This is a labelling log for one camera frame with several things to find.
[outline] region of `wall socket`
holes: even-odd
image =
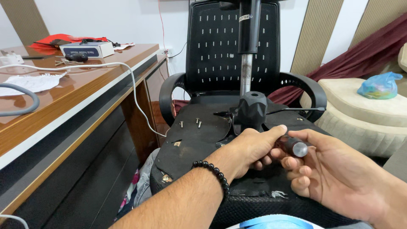
[[[165,48],[167,49],[167,52],[168,52],[167,55],[172,56],[173,55],[173,47],[172,46],[165,46]],[[165,55],[164,48],[160,49],[160,53],[161,53],[161,55]]]

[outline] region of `mesh chair backrest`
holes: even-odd
[[[262,3],[258,53],[253,55],[251,90],[273,91],[280,73],[279,4]],[[222,11],[219,2],[191,5],[186,89],[208,92],[240,89],[239,10]]]

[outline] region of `black armrest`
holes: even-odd
[[[174,123],[174,115],[172,110],[172,94],[176,87],[183,88],[185,73],[177,73],[165,79],[160,89],[160,110],[161,115],[169,126]]]
[[[303,75],[296,75],[292,73],[280,73],[279,87],[282,88],[285,86],[296,86],[303,89],[311,98],[312,104],[311,108],[326,108],[326,94],[322,87],[315,82],[313,79],[310,79]],[[324,111],[308,111],[306,119],[311,122],[318,120]]]

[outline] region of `hairy forearm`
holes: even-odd
[[[405,229],[407,228],[407,183],[387,173],[385,184],[386,188],[383,192],[386,201],[385,213],[373,220],[372,225],[375,229]]]
[[[206,160],[235,177],[236,157],[217,150]],[[135,208],[112,228],[208,228],[223,199],[223,190],[211,171],[195,168]]]

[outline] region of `black beaded bracelet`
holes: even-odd
[[[218,178],[219,182],[221,183],[222,189],[223,189],[223,196],[228,197],[230,192],[229,192],[229,184],[226,178],[224,177],[223,173],[219,171],[218,168],[216,168],[212,163],[208,163],[207,161],[194,161],[192,163],[192,168],[196,167],[203,167],[211,171],[216,178]]]

